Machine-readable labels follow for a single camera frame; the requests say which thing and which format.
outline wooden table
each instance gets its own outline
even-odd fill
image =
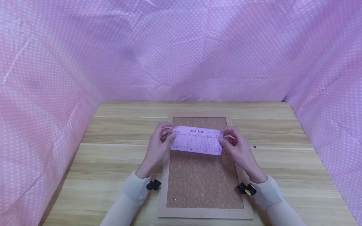
[[[150,134],[170,111],[230,112],[233,125],[256,146],[252,150],[259,165],[274,177],[307,225],[355,225],[292,109],[283,102],[102,103],[40,225],[99,225],[141,163]],[[151,177],[161,180],[161,172],[158,166]],[[158,206],[159,192],[152,191],[133,224],[270,225],[255,204],[252,221],[158,218]]]

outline pink backdrop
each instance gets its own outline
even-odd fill
[[[0,219],[37,225],[100,102],[286,101],[362,225],[362,1],[1,0]]]

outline finger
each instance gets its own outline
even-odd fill
[[[232,135],[232,136],[235,137],[237,140],[243,139],[243,136],[242,136],[242,134],[240,133],[240,131],[239,131],[236,127],[233,127],[233,126],[224,127],[224,128],[221,130],[221,132],[224,133],[224,135]]]
[[[227,141],[226,139],[219,137],[219,143],[228,151],[230,151],[233,146],[231,145],[231,143],[229,143],[229,141]]]
[[[163,144],[166,146],[171,146],[175,138],[176,138],[176,133],[169,134]]]
[[[170,129],[170,128],[164,128],[164,129],[162,130],[162,132],[161,132],[161,136],[164,136],[164,135],[166,135],[166,134],[168,134],[168,133],[172,133],[172,129]]]
[[[165,140],[167,139],[167,137],[169,136],[170,134],[166,134],[164,136],[161,137],[161,142],[165,142]]]
[[[165,128],[166,126],[173,126],[173,124],[168,123],[168,122],[159,123],[154,131],[154,134],[160,134],[162,132],[163,128]]]
[[[237,143],[236,139],[232,137],[224,137],[224,139],[231,143],[233,146],[235,146]]]

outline table grid on paper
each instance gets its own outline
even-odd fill
[[[207,150],[212,152],[219,152],[220,143],[218,136],[212,135],[199,135],[192,133],[177,133],[177,139],[173,145],[182,148],[190,148],[197,150]]]

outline hand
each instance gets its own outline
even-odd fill
[[[268,178],[256,163],[247,139],[236,127],[225,127],[221,130],[224,135],[232,137],[219,138],[220,144],[231,154],[235,163],[238,164],[254,183],[263,183]]]
[[[165,157],[166,152],[171,149],[176,134],[172,133],[172,123],[159,123],[151,135],[146,155],[136,171],[139,178],[147,178],[150,176],[151,170]]]

